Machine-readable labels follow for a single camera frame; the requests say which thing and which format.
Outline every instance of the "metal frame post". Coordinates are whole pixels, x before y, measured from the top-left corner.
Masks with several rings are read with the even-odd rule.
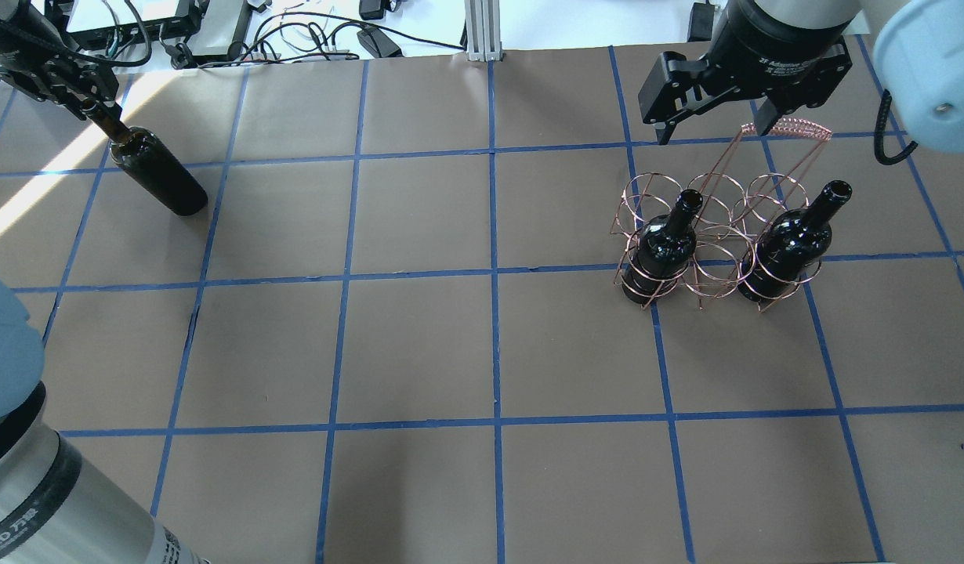
[[[499,38],[499,0],[465,0],[468,60],[503,60]]]

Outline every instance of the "dark glass bottle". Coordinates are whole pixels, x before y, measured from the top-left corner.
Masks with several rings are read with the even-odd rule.
[[[632,265],[622,274],[622,290],[629,300],[647,304],[648,296],[668,289],[661,286],[673,285],[664,280],[680,272],[694,254],[698,239],[690,223],[704,202],[697,190],[684,190],[671,213],[657,215],[643,227],[639,249],[632,253]]]
[[[740,293],[755,302],[777,299],[830,248],[830,218],[851,198],[851,186],[831,181],[808,208],[786,211],[757,240],[757,265],[740,282]],[[750,268],[748,257],[740,271]]]
[[[154,133],[127,128],[102,103],[86,100],[82,112],[110,139],[110,157],[165,207],[177,215],[193,215],[207,204],[207,193]]]

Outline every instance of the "power adapter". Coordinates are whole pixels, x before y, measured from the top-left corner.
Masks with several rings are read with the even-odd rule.
[[[388,0],[360,0],[360,17],[366,21],[384,19],[388,6]]]
[[[687,22],[687,42],[711,42],[712,25],[716,21],[719,6],[707,2],[695,2],[690,7],[690,21]]]
[[[357,41],[375,58],[401,57],[402,48],[377,27],[367,26],[357,32]]]

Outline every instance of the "bottle neck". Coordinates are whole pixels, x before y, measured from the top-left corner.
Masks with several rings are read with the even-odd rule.
[[[106,111],[106,107],[103,107],[101,101],[85,100],[82,103],[82,114],[91,119],[95,125],[99,125],[99,129],[102,129],[103,133],[106,133],[106,136],[113,143],[125,144],[130,140],[130,128],[127,128],[123,121],[113,117],[113,114],[110,114],[109,111]]]
[[[827,183],[816,200],[806,208],[802,221],[805,225],[813,227],[826,225],[850,198],[851,186],[848,186],[848,183],[843,181]]]
[[[701,210],[702,202],[701,194],[696,190],[684,190],[680,193],[676,206],[673,206],[671,213],[669,213],[662,231],[673,236],[686,232],[687,228],[690,227],[690,222],[694,221],[694,215],[698,213],[698,210]]]

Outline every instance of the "wine rack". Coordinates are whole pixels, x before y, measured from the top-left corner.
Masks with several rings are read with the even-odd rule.
[[[782,212],[809,206],[809,197],[801,179],[819,157],[832,133],[830,129],[807,119],[783,117],[772,128],[770,135],[811,139],[813,146],[787,174],[768,172],[755,176],[745,186],[727,171],[744,138],[755,135],[754,124],[741,125],[740,132],[726,146],[712,170],[695,176],[687,183],[680,183],[678,179],[662,172],[644,172],[626,183],[611,224],[611,234],[625,238],[622,256],[614,271],[615,286],[625,285],[636,295],[648,298],[644,308],[655,299],[685,289],[697,295],[698,309],[705,309],[710,301],[736,292],[737,286],[751,272],[760,268],[772,278],[790,286],[780,296],[764,296],[768,299],[758,304],[758,311],[762,312],[780,300],[793,296],[818,275],[822,260],[796,280],[776,278],[757,260],[757,239]],[[672,197],[665,195],[679,193],[683,189],[698,190],[705,197],[704,206],[693,222],[698,245],[686,268],[667,279],[655,278],[637,269],[632,264],[632,255],[639,247],[647,220],[671,211],[668,200],[672,200]],[[635,268],[640,275],[661,282],[660,286],[651,295],[639,292],[622,279],[622,273],[628,268]]]

